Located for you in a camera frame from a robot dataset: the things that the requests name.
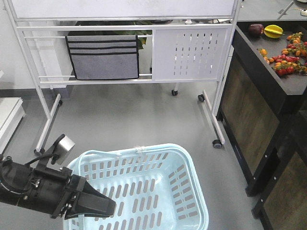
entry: white board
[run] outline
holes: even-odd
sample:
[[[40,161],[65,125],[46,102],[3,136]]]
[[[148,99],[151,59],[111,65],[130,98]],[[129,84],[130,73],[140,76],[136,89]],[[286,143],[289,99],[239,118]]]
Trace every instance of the white board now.
[[[231,17],[237,0],[10,0],[18,19]]]

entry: green object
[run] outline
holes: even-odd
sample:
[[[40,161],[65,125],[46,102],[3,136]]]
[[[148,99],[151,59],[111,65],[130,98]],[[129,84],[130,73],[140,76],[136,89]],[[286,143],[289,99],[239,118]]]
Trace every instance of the green object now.
[[[78,22],[79,25],[151,25],[151,21],[87,21]],[[151,35],[151,30],[125,30],[125,31],[82,31],[74,35]],[[146,37],[139,37],[138,49],[143,49]]]

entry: gray floor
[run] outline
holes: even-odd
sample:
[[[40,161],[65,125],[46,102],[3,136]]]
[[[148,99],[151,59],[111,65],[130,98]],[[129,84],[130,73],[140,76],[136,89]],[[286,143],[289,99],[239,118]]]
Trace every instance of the gray floor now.
[[[245,0],[239,20],[275,20],[289,0]],[[290,10],[283,20],[304,20]],[[209,211],[209,230],[262,230],[250,210],[256,198],[247,197],[247,183],[235,154],[226,139],[222,149],[214,149],[213,128],[197,101],[206,88],[213,96],[214,84],[181,84],[173,97],[173,84],[133,84],[75,86],[63,100],[46,146],[62,133],[76,146],[63,165],[86,150],[120,150],[134,146],[175,143],[192,156]],[[14,133],[6,156],[24,163],[34,157],[45,116],[39,100],[24,98],[26,112]],[[31,210],[0,204],[1,229],[60,230],[62,220]]]

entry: white wall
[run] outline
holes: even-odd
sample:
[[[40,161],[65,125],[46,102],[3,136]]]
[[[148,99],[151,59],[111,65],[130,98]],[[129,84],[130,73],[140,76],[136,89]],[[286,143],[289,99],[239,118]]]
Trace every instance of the white wall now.
[[[0,0],[0,89],[32,89],[34,84],[11,22]]]
[[[4,4],[0,0],[0,69],[4,76],[0,80],[0,89],[35,88],[30,72],[24,60]],[[53,26],[54,22],[23,23],[23,26]],[[27,36],[65,35],[58,32],[27,32]],[[36,63],[39,75],[70,75],[71,61],[64,39],[29,41],[29,47]],[[52,88],[65,87],[53,85]]]

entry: gray fabric organizer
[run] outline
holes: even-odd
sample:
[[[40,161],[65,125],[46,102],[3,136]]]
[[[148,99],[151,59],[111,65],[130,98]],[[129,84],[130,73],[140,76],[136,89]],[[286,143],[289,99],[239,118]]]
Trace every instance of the gray fabric organizer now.
[[[78,80],[124,80],[139,77],[135,35],[67,36],[71,63]]]

